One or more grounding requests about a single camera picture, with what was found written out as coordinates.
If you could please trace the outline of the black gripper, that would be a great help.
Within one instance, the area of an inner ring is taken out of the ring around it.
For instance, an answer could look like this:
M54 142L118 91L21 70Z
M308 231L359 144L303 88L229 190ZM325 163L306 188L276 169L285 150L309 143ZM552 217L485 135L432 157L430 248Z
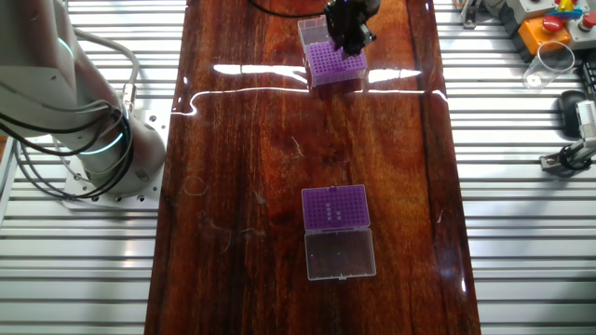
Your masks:
M365 22L373 15L373 2L366 0L331 0L323 8L334 50L346 57L358 56L364 46L376 39Z

